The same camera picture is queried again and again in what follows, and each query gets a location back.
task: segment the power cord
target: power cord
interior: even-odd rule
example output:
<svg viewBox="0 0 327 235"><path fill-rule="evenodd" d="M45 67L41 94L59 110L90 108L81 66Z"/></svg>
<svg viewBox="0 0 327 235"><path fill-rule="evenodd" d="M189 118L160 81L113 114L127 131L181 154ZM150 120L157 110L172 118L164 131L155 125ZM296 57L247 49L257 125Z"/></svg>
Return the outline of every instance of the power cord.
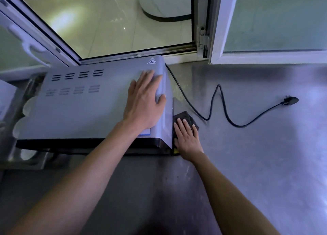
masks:
<svg viewBox="0 0 327 235"><path fill-rule="evenodd" d="M173 72L171 72L171 69L169 68L169 66L167 64L165 64L168 71L170 72L170 74L172 75L173 79L175 80L176 84L178 85L178 88L181 90L185 100L187 101L187 103L191 106L191 108L194 110L194 112L199 116L201 117L203 120L205 121L208 121L210 120L211 118L211 115L212 115L212 106L213 106L213 103L214 103L214 98L215 98L215 95L217 93L217 90L218 88L220 89L220 93L221 93L221 100L223 102L223 107L224 107L224 113L225 113L225 116L226 116L226 119L227 121L232 125L232 126L235 126L235 127L239 127L239 128L243 128L243 127L246 127L248 125L250 125L251 123L255 122L257 119L259 119L261 116L263 116L265 113L267 113L268 111L272 110L273 108L279 106L279 105L293 105L293 104L296 104L299 99L296 98L296 97L293 97L293 96L288 96L286 98L284 98L284 101L282 101L281 103L271 107L270 109L267 109L266 111L262 112L261 114L259 114L256 118L254 118L252 121L250 121L249 123L245 124L245 125L237 125L235 124L234 122L231 121L231 119L229 118L228 114L227 114L227 109L226 109L226 104L225 104L225 98L224 98L224 94L223 94L223 90L220 86L220 84L217 85L216 89L215 89L215 92L214 94L212 95L212 98L211 98L211 104L210 104L210 113L209 113L209 117L208 118L205 118L203 117L195 108L194 106L190 103L190 101L188 100L188 98L186 97L182 87L180 86L179 82L177 81L176 77L174 76Z"/></svg>

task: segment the stainless steel countertop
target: stainless steel countertop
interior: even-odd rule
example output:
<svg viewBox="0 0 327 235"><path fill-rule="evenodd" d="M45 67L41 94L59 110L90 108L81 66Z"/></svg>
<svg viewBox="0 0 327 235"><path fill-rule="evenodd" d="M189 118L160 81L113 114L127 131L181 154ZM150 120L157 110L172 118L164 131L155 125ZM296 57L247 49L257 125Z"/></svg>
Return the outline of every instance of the stainless steel countertop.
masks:
<svg viewBox="0 0 327 235"><path fill-rule="evenodd" d="M299 103L265 114L247 128L231 126L220 95L209 122L190 110L172 80L175 113L187 110L215 166L281 234L325 234L327 229L327 72L325 65L171 66L204 116L216 84L237 124L296 96ZM74 158L78 164L83 156ZM0 185L0 228L25 213L67 170L8 171ZM181 157L127 156L81 234L219 234L202 181Z"/></svg>

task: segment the white window frame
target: white window frame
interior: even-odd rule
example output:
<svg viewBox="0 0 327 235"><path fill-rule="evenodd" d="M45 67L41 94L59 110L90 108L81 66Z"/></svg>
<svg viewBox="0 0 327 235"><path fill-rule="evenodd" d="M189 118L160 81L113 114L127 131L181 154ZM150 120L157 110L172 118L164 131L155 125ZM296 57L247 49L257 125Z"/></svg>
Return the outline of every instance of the white window frame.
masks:
<svg viewBox="0 0 327 235"><path fill-rule="evenodd" d="M215 12L210 64L316 64L327 63L327 51L224 52L236 0L220 0Z"/></svg>

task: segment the glass pane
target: glass pane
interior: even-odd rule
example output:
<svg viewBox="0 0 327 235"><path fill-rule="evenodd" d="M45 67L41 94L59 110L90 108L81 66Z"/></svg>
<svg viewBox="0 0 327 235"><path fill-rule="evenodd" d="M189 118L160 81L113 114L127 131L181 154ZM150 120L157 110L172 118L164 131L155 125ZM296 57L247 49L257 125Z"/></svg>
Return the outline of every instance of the glass pane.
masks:
<svg viewBox="0 0 327 235"><path fill-rule="evenodd" d="M0 41L0 71L39 65L24 52L20 40L2 26L0 26Z"/></svg>
<svg viewBox="0 0 327 235"><path fill-rule="evenodd" d="M191 0L24 0L81 58L192 42Z"/></svg>
<svg viewBox="0 0 327 235"><path fill-rule="evenodd" d="M224 51L326 50L326 0L237 0Z"/></svg>

